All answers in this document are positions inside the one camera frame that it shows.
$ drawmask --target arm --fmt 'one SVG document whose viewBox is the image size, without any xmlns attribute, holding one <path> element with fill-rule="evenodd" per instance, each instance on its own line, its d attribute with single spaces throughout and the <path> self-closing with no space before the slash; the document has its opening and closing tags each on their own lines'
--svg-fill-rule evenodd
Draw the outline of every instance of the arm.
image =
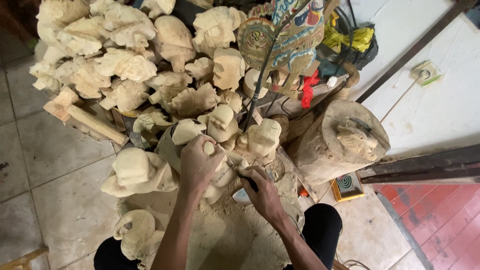
<svg viewBox="0 0 480 270">
<path fill-rule="evenodd" d="M 317 255 L 300 237 L 291 217 L 283 210 L 274 182 L 266 172 L 258 166 L 253 166 L 246 170 L 240 169 L 240 173 L 251 177 L 257 183 L 258 193 L 252 189 L 247 180 L 241 179 L 243 188 L 257 212 L 273 226 L 282 238 L 293 268 L 327 270 Z"/>
<path fill-rule="evenodd" d="M 181 151 L 182 172 L 177 202 L 153 261 L 152 270 L 185 269 L 194 210 L 225 155 L 219 146 L 216 146 L 216 152 L 211 157 L 205 154 L 203 151 L 205 141 L 216 144 L 212 138 L 198 135 Z"/>
</svg>

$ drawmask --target white wall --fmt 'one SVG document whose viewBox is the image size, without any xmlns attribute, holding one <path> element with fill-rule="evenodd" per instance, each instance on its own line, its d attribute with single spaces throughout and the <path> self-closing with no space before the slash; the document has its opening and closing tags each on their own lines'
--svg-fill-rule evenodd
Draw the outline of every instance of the white wall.
<svg viewBox="0 0 480 270">
<path fill-rule="evenodd" d="M 377 57 L 360 71 L 348 99 L 356 100 L 453 5 L 452 0 L 352 0 L 358 24 L 373 22 Z M 348 7 L 342 2 L 342 8 Z M 363 105 L 381 120 L 413 83 L 412 67 L 431 60 L 444 74 L 415 86 L 383 122 L 387 159 L 480 143 L 480 31 L 462 14 L 393 75 Z"/>
</svg>

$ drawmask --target yellow plastic bag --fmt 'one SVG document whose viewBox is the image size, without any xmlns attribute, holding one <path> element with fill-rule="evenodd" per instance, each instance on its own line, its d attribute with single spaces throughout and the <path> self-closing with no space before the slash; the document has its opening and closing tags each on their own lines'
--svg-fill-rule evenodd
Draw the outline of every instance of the yellow plastic bag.
<svg viewBox="0 0 480 270">
<path fill-rule="evenodd" d="M 370 40 L 372 39 L 373 33 L 374 30 L 367 27 L 353 31 L 352 49 L 365 52 L 365 50 L 370 47 Z M 340 34 L 335 30 L 332 24 L 328 22 L 325 24 L 324 39 L 322 43 L 336 53 L 340 53 L 341 43 L 350 46 L 350 36 Z"/>
</svg>

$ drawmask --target sawdust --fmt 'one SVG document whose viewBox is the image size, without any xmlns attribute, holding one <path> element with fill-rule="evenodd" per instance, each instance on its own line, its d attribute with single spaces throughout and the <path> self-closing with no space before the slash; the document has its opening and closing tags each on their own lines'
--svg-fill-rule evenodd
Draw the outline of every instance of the sawdust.
<svg viewBox="0 0 480 270">
<path fill-rule="evenodd" d="M 285 211 L 295 220 L 301 216 L 302 228 L 304 217 L 297 201 L 297 177 L 291 168 L 285 168 L 284 159 L 276 156 L 270 166 L 271 173 Z M 287 251 L 273 227 L 253 205 L 240 206 L 231 197 L 240 188 L 241 183 L 236 180 L 216 203 L 200 202 L 192 222 L 187 269 L 281 269 L 289 263 Z M 170 218 L 176 197 L 177 191 L 135 194 L 119 199 L 118 211 L 123 214 L 148 206 L 156 218 L 156 229 L 164 230 L 164 216 Z"/>
</svg>

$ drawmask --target right hand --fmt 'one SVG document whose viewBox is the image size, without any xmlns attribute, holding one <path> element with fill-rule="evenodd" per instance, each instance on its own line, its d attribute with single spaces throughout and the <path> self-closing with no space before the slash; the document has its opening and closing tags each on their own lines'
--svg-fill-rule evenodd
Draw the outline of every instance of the right hand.
<svg viewBox="0 0 480 270">
<path fill-rule="evenodd" d="M 274 181 L 259 166 L 239 168 L 239 171 L 242 175 L 251 177 L 257 183 L 258 192 L 255 192 L 246 179 L 240 179 L 257 212 L 272 226 L 282 221 L 287 213 L 283 210 Z"/>
</svg>

